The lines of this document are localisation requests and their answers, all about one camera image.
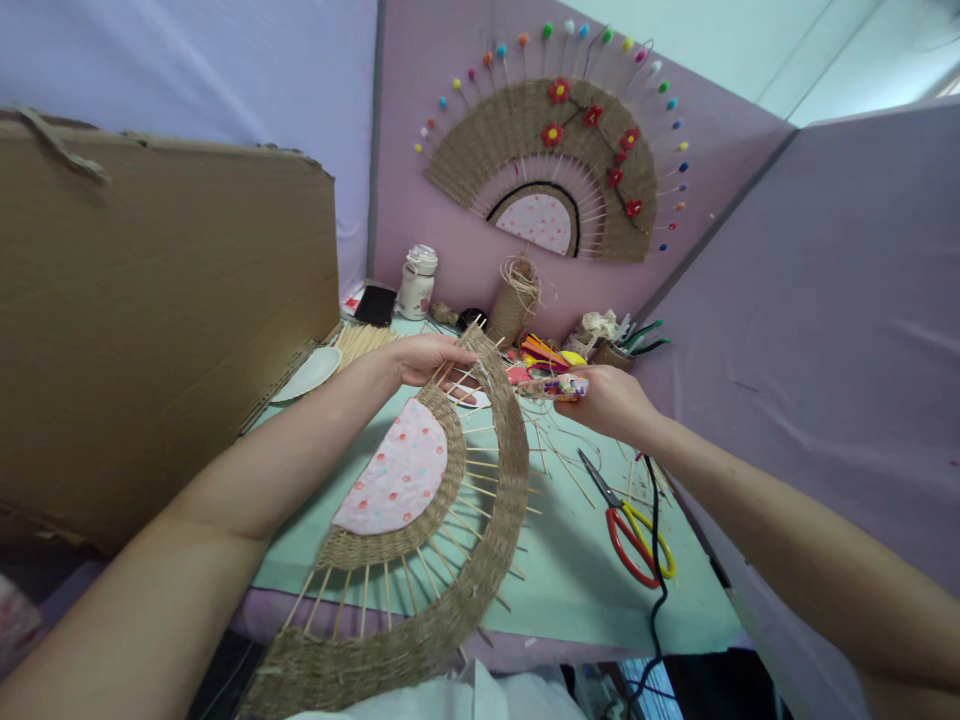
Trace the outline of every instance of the woven fan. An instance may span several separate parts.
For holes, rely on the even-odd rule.
[[[241,716],[271,720],[304,710],[339,710],[419,683],[441,672],[458,648],[463,653],[463,641],[480,627],[495,598],[509,609],[498,589],[507,572],[522,576],[513,565],[513,554],[525,513],[536,512],[527,507],[528,492],[532,492],[527,485],[530,451],[496,346],[476,325],[459,344],[478,354],[470,375],[491,401],[494,426],[463,429],[461,418],[477,410],[458,415],[450,395],[440,390],[450,366],[438,370],[439,379],[435,375],[407,402],[334,516],[317,554],[297,599],[297,605],[315,602],[306,628],[290,624],[295,606],[254,676]],[[495,430],[498,447],[468,447],[465,436],[485,430]],[[416,450],[401,450],[413,441],[418,443]],[[497,462],[474,460],[483,457],[474,454],[477,450],[493,450]],[[434,473],[437,482],[430,489]],[[425,480],[416,482],[418,474]],[[483,498],[487,509],[479,506]],[[404,505],[395,512],[396,503]],[[464,520],[467,514],[484,518],[485,527],[478,532]],[[468,528],[472,540],[458,541],[450,527]],[[435,560],[442,563],[443,574]],[[416,605],[410,579],[414,563],[425,571],[434,594],[434,602],[426,608]],[[392,611],[389,575],[400,568],[414,615],[398,620]],[[334,571],[347,573],[343,599],[332,635],[316,637],[309,632],[313,613]],[[364,578],[360,633],[338,637],[347,586],[357,574]],[[315,577],[323,578],[317,600],[305,600]],[[367,633],[367,587],[384,581],[391,608],[387,629]]]
[[[669,115],[679,101],[662,100],[665,122],[648,139],[628,107],[661,102],[670,90],[669,82],[653,80],[660,61],[647,65],[652,44],[634,55],[633,40],[625,38],[618,54],[607,47],[610,27],[592,40],[588,25],[574,30],[568,20],[563,40],[551,45],[553,26],[544,26],[539,73],[535,60],[532,72],[528,67],[530,38],[521,34],[517,82],[511,83],[507,46],[488,52],[482,72],[468,71],[468,90],[453,81],[459,120],[459,111],[441,97],[439,119],[421,128],[423,143],[414,149],[426,153],[431,182],[504,232],[567,257],[642,262],[654,233],[677,227],[658,220],[658,199],[687,189],[681,183],[658,192],[660,181],[690,167],[680,163],[658,178],[658,161],[672,163],[675,153],[689,148],[687,142],[663,142],[683,127]],[[667,205],[661,210],[685,207]]]

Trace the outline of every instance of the white bottle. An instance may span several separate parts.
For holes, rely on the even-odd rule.
[[[407,320],[423,320],[430,309],[437,253],[426,245],[414,245],[403,264],[403,283],[397,297],[397,309]]]

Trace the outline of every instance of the yellow scissors handle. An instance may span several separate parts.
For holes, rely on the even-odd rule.
[[[653,557],[653,553],[650,552],[650,546],[647,544],[647,541],[644,538],[643,533],[640,532],[640,526],[637,525],[637,520],[639,520],[646,526],[646,528],[650,531],[651,535],[653,534],[653,523],[650,522],[650,520],[648,520],[645,515],[641,515],[640,513],[638,513],[634,509],[633,505],[631,505],[628,502],[624,502],[623,506],[620,509],[627,516],[627,522],[630,523],[630,527],[633,529],[634,535],[637,536],[637,540],[639,540],[643,544],[643,546],[647,549],[647,552],[650,553],[650,557]],[[667,545],[667,541],[663,539],[663,535],[660,533],[657,533],[657,542],[660,544],[660,547],[663,550],[663,554],[667,558],[666,568],[663,567],[663,562],[662,561],[660,562],[660,573],[665,578],[672,578],[674,575],[677,574],[677,563],[673,559],[673,553],[670,552],[670,548]]]

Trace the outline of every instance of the human hand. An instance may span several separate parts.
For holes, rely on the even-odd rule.
[[[558,415],[633,447],[644,446],[663,425],[664,417],[632,375],[609,365],[581,365],[570,372],[589,380],[590,389],[576,402],[554,403]]]
[[[475,388],[479,384],[476,380],[466,377],[470,366],[477,361],[477,354],[465,350],[456,344],[457,338],[438,333],[424,333],[395,340],[385,345],[382,350],[390,359],[390,363],[397,373],[397,380],[404,385],[423,387],[433,377],[437,368],[446,363],[456,363],[446,379],[440,383],[440,389],[448,392],[459,382],[461,387]],[[452,397],[464,398],[467,392],[459,387],[451,393]],[[476,400],[468,398],[465,402],[475,404]]]

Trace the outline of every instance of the pink polka dot fabric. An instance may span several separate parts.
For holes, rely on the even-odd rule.
[[[356,535],[406,527],[430,504],[446,467],[443,428],[427,408],[410,398],[350,488],[333,524]]]
[[[497,220],[497,227],[558,255],[566,255],[570,247],[570,215],[549,195],[538,193],[514,200]]]

